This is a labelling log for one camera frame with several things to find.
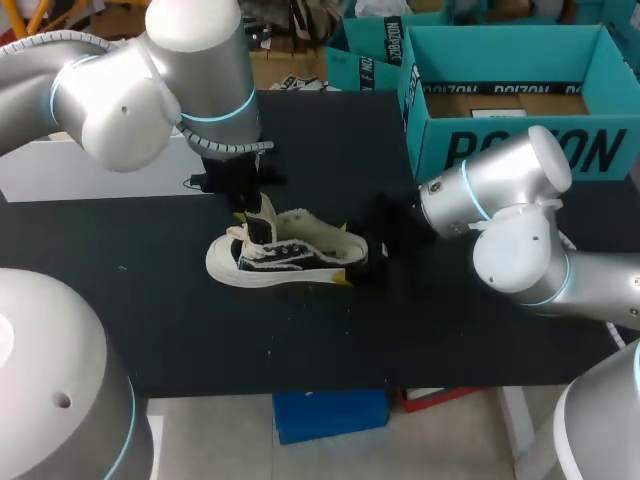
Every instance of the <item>white shoe sole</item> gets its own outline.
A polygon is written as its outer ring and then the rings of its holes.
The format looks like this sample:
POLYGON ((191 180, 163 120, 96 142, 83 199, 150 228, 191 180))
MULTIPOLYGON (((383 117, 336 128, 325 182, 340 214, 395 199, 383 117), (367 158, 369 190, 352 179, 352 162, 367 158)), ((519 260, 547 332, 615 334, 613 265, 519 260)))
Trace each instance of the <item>white shoe sole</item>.
POLYGON ((342 284, 344 268, 296 270, 291 272, 245 272, 238 270, 231 255, 233 238, 223 235, 211 244, 207 252, 207 271, 217 281, 232 287, 265 288, 282 283, 312 282, 342 284))

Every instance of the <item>black table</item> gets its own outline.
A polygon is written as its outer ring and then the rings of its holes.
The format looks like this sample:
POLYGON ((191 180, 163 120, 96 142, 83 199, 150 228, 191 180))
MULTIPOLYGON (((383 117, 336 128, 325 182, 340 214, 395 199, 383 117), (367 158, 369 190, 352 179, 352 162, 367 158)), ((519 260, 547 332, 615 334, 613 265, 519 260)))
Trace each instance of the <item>black table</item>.
MULTIPOLYGON (((259 100, 280 149, 273 164, 289 180, 266 189, 277 209, 341 225, 375 193, 411 188, 393 94, 259 100)), ((630 182, 579 183, 564 202, 559 225, 579 248, 640 248, 630 182)), ((616 350, 603 323, 533 316, 481 285, 471 238, 394 262, 384 292, 227 287, 204 257, 235 223, 209 195, 4 204, 0 266, 76 289, 148 397, 565 383, 616 350)))

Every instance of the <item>shoelace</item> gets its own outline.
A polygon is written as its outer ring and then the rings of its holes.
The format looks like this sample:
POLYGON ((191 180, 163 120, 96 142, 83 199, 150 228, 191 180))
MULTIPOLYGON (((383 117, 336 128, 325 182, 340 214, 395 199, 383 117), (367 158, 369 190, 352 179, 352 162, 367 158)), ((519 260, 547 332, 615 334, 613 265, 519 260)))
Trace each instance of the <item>shoelace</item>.
POLYGON ((247 260, 260 260, 276 255, 275 251, 267 251, 262 245, 253 243, 249 237, 249 227, 243 223, 241 227, 227 228, 227 235, 242 242, 242 256, 247 260))

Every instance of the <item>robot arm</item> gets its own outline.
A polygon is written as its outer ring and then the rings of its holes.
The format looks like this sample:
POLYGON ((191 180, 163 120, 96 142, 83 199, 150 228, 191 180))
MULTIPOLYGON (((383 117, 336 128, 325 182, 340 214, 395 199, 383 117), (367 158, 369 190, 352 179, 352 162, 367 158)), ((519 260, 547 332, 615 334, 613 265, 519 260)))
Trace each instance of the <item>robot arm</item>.
POLYGON ((640 255, 577 251, 550 207, 498 212, 476 242, 473 263, 487 285, 539 313, 640 329, 640 255))
POLYGON ((640 255, 576 251, 555 220, 570 186, 557 141, 531 127, 426 182, 420 203, 442 237, 480 226, 474 268, 491 288, 542 314, 640 330, 640 255))
POLYGON ((154 0, 122 48, 52 32, 0 49, 0 155, 64 130, 107 168, 151 162, 177 124, 204 158, 271 148, 235 0, 154 0))

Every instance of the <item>black and white sneaker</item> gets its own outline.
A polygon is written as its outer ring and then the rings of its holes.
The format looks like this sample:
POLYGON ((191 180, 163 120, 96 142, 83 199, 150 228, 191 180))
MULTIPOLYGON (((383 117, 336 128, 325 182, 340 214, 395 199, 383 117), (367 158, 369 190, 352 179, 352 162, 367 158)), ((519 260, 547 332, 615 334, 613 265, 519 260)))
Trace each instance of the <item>black and white sneaker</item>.
POLYGON ((211 244, 207 271, 234 287, 262 288, 289 282, 349 284, 350 271, 367 264, 364 238, 318 220, 307 210, 276 214, 262 195, 260 212, 230 227, 211 244))

